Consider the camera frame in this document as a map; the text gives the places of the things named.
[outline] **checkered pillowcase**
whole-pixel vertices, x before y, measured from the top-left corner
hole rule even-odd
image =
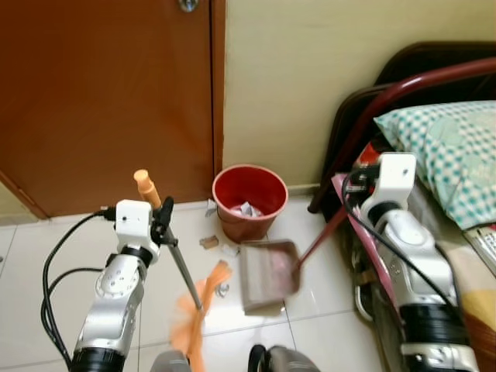
[[[461,229],[496,221],[496,101],[394,110],[375,119]]]

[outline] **brown door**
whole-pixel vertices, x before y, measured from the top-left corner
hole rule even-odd
[[[48,216],[210,194],[207,0],[0,2],[0,171]]]

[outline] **floor tile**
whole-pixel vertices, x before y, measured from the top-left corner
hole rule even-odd
[[[246,372],[250,350],[256,343],[266,347],[295,347],[287,323],[207,336],[203,339],[202,348],[205,369],[209,372]],[[155,358],[169,348],[169,345],[141,348],[139,370],[150,370]]]
[[[8,370],[1,370],[2,372],[67,372],[65,363],[62,360],[55,362],[48,362],[42,364],[31,364],[24,367],[16,367]],[[138,349],[129,351],[129,355],[124,364],[123,372],[137,372],[138,371]]]
[[[0,277],[2,276],[3,267],[7,259],[7,253],[9,252],[10,243],[14,237],[15,227],[0,229],[0,257],[2,262],[0,262]]]
[[[38,223],[48,222],[49,224],[56,223],[76,223],[82,220],[84,217],[89,216],[90,213],[81,213],[80,215],[61,215],[59,217],[53,217],[49,220],[41,220]]]
[[[226,260],[233,270],[229,292],[225,298],[214,298],[205,318],[203,333],[232,331],[254,326],[286,322],[285,312],[262,312],[245,315],[241,304],[239,261],[224,253],[220,246],[230,242],[223,234],[217,216],[205,217],[205,209],[178,209],[172,216],[171,228],[179,239],[179,247],[194,281],[205,279],[219,260]],[[199,240],[217,235],[219,247],[205,250]],[[176,319],[176,300],[188,289],[167,248],[163,248],[158,263],[150,267],[142,306],[141,345],[165,343]]]
[[[300,256],[326,226],[320,214],[307,211],[310,198],[293,198],[276,218],[269,239],[290,239]],[[351,276],[339,251],[336,234],[325,240],[302,267],[301,287],[286,299],[290,320],[353,309]]]
[[[43,262],[72,224],[50,224],[17,229],[0,280],[0,367],[60,358],[40,322]],[[73,267],[103,267],[115,252],[112,224],[91,221],[62,246],[53,261],[50,278]],[[53,293],[58,328],[70,352],[95,293],[95,273],[73,274]],[[133,345],[138,346],[135,332]]]
[[[354,312],[291,322],[296,350],[322,371],[382,372],[374,333]]]
[[[174,205],[174,211],[184,211],[188,209],[203,209],[204,212],[207,208],[208,202],[203,201],[190,201],[189,203],[179,203]]]

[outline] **debris on floor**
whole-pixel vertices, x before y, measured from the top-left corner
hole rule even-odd
[[[222,283],[215,287],[215,295],[220,298],[224,298],[229,292],[229,284]]]
[[[219,239],[217,239],[217,236],[212,235],[208,238],[200,239],[200,245],[206,250],[210,250],[211,248],[215,248],[219,245]]]
[[[230,257],[236,257],[239,254],[239,247],[222,244],[221,251]]]
[[[205,211],[205,217],[210,217],[217,211],[217,203],[213,200],[207,200],[207,210]]]

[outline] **door knob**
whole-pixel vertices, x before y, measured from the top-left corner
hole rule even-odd
[[[199,0],[179,0],[179,6],[183,12],[191,13],[198,6]]]

